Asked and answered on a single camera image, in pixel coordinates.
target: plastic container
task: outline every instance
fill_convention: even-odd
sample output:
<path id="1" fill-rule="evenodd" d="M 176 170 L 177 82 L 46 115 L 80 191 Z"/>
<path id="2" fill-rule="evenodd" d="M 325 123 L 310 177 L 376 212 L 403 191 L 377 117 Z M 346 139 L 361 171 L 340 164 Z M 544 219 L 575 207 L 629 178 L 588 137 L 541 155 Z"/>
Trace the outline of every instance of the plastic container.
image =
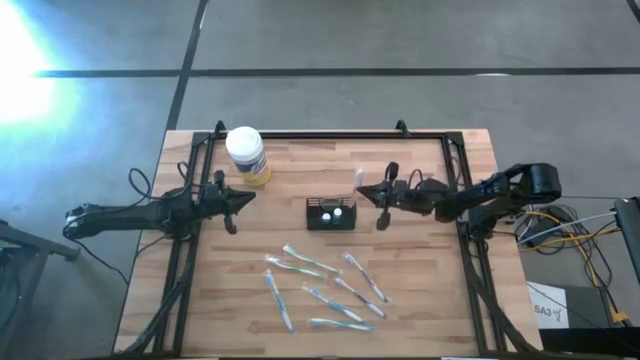
<path id="1" fill-rule="evenodd" d="M 262 137 L 256 129 L 241 126 L 229 131 L 225 145 L 247 184 L 262 185 L 269 180 L 271 170 L 267 165 Z"/>

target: wooden table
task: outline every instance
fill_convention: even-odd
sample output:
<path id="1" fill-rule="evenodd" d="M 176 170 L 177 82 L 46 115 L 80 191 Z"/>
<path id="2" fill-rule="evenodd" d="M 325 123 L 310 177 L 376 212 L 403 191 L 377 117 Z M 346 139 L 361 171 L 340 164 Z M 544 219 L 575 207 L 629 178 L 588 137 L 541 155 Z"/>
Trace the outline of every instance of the wooden table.
<path id="1" fill-rule="evenodd" d="M 487 130 L 461 130 L 474 181 L 496 168 Z M 188 159 L 192 131 L 170 131 L 164 142 L 154 195 L 179 187 L 175 170 Z M 439 141 L 431 140 L 265 140 L 271 180 L 262 187 L 242 183 L 223 141 L 215 146 L 214 170 L 224 170 L 228 185 L 257 191 L 257 198 L 235 217 L 236 235 L 224 230 L 221 217 L 202 225 L 182 356 L 462 356 L 476 355 L 469 302 L 455 226 L 433 216 L 392 211 L 386 231 L 376 231 L 380 211 L 360 197 L 356 230 L 309 232 L 305 199 L 348 194 L 354 169 L 365 171 L 364 183 L 381 181 L 389 161 L 400 164 L 399 179 L 419 168 L 447 182 Z M 140 246 L 160 234 L 147 231 Z M 345 270 L 344 278 L 380 304 L 361 275 L 342 260 L 350 252 L 373 275 L 392 302 L 382 306 L 388 319 L 378 318 L 349 292 L 330 282 L 273 268 L 278 287 L 296 328 L 289 334 L 262 273 L 267 253 L 282 257 L 282 247 Z M 171 243 L 147 249 L 135 262 L 131 286 L 115 350 L 131 344 L 160 303 Z M 499 302 L 528 341 L 540 338 L 512 237 L 490 240 L 489 259 Z M 348 320 L 300 287 L 318 288 L 370 321 L 378 330 L 315 329 L 310 317 Z M 492 337 L 486 311 L 488 337 Z M 170 345 L 171 336 L 167 336 Z"/>

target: bright light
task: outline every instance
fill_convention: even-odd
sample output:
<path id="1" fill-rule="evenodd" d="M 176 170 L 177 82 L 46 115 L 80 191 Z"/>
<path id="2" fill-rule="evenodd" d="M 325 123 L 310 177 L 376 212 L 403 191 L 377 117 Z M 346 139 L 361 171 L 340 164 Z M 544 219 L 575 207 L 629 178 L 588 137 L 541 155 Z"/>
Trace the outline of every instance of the bright light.
<path id="1" fill-rule="evenodd" d="M 0 0 L 0 126 L 41 123 L 51 106 L 54 81 L 32 77 L 50 64 L 26 21 L 16 5 Z"/>

